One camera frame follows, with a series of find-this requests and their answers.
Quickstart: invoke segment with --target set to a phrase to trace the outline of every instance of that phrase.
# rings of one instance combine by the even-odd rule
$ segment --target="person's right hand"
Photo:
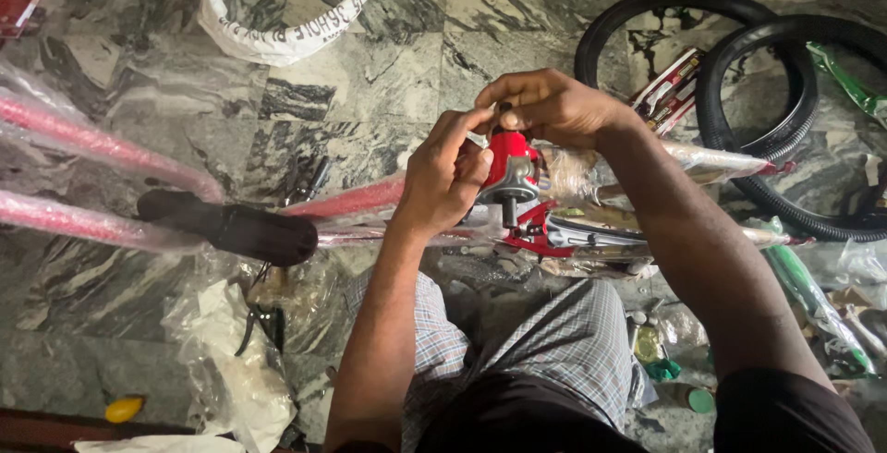
[[[511,103],[499,123],[505,129],[529,130],[534,138],[564,147],[594,148],[602,129],[642,123],[628,105],[554,69],[504,74],[483,88],[474,107]],[[474,131],[485,134],[489,124]]]

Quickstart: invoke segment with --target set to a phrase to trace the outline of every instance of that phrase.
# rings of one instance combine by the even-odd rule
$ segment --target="yellow ball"
[[[127,422],[141,411],[144,404],[143,397],[121,398],[105,408],[105,420],[112,424]]]

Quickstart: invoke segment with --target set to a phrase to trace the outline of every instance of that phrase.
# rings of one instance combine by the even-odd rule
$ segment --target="checkered shorts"
[[[357,315],[371,270],[346,290]],[[508,336],[488,344],[471,365],[468,337],[446,319],[444,296],[431,278],[416,279],[416,367],[406,395],[403,450],[452,400],[488,372],[514,371],[552,381],[575,395],[598,419],[622,430],[632,378],[626,314],[603,280],[561,292]]]

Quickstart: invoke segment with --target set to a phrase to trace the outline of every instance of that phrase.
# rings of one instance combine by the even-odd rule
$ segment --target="green bottle cap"
[[[711,413],[715,409],[715,398],[705,389],[693,389],[687,395],[690,409],[696,413]]]

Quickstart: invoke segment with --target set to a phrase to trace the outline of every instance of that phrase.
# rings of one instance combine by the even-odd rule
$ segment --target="person's left hand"
[[[481,150],[466,136],[492,116],[488,109],[443,113],[410,156],[404,195],[391,217],[390,230],[428,240],[465,217],[493,161],[492,151]]]

